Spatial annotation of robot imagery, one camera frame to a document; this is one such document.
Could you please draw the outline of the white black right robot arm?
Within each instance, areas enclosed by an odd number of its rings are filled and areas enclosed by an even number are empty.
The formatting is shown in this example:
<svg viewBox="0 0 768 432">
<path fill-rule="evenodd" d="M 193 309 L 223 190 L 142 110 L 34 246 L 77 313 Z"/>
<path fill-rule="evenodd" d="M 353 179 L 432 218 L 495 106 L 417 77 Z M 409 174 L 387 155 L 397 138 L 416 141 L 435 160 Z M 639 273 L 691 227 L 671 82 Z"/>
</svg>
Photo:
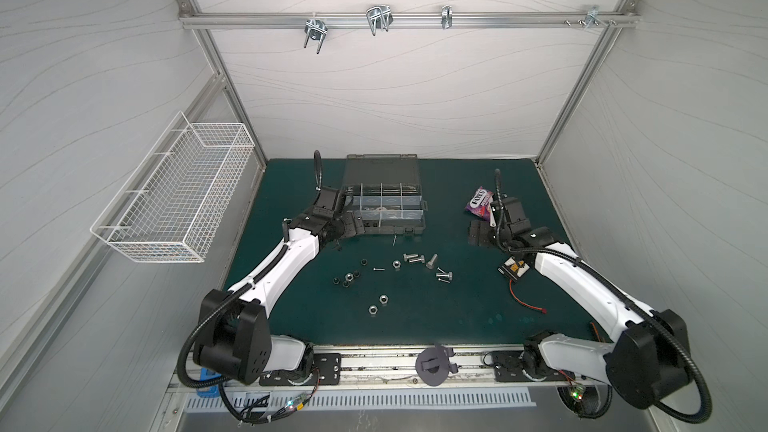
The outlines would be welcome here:
<svg viewBox="0 0 768 432">
<path fill-rule="evenodd" d="M 498 271 L 510 287 L 534 270 L 593 320 L 591 339 L 554 331 L 528 338 L 519 357 L 528 380 L 543 382 L 560 374 L 568 384 L 558 392 L 561 400 L 583 418 L 604 415 L 615 395 L 637 409 L 655 407 L 689 424 L 711 417 L 712 395 L 678 314 L 635 299 L 549 228 L 533 228 L 515 197 L 479 188 L 465 209 L 476 217 L 470 243 L 507 254 Z"/>
</svg>

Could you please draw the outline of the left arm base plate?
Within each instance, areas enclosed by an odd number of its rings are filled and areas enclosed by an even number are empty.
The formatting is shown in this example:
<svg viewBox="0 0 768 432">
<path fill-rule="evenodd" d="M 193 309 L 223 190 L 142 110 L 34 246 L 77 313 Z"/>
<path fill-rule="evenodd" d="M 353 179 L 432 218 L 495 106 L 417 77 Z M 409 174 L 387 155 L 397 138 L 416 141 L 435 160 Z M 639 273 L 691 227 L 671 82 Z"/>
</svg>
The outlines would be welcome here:
<svg viewBox="0 0 768 432">
<path fill-rule="evenodd" d="M 301 387 L 319 384 L 337 386 L 341 380 L 340 353 L 319 353 L 312 356 L 312 361 L 304 360 L 295 371 L 271 371 L 264 373 L 258 380 L 262 387 Z"/>
</svg>

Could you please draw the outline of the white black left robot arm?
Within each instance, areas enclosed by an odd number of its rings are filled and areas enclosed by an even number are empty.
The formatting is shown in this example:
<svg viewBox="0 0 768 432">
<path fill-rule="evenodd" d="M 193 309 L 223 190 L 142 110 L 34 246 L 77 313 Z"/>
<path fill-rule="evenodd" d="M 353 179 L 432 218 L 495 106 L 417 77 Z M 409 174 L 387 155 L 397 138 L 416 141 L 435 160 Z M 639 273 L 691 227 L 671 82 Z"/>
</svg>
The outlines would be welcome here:
<svg viewBox="0 0 768 432">
<path fill-rule="evenodd" d="M 306 369 L 309 346 L 273 335 L 269 317 L 299 272 L 344 236 L 345 201 L 343 190 L 319 186 L 312 205 L 283 223 L 282 239 L 264 260 L 229 289 L 213 289 L 203 298 L 198 323 L 177 359 L 184 386 L 208 388 L 228 380 L 249 385 L 267 372 Z"/>
</svg>

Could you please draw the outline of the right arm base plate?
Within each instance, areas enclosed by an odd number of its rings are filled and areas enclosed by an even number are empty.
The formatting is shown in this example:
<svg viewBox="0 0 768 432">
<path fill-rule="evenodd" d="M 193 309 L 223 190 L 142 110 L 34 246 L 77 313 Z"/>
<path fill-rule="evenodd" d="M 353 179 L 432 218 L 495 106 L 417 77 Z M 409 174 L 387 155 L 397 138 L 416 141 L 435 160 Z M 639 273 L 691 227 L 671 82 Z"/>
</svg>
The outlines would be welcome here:
<svg viewBox="0 0 768 432">
<path fill-rule="evenodd" d="M 497 383 L 567 383 L 558 371 L 526 369 L 523 355 L 523 350 L 490 351 L 482 355 L 481 364 L 492 372 Z"/>
</svg>

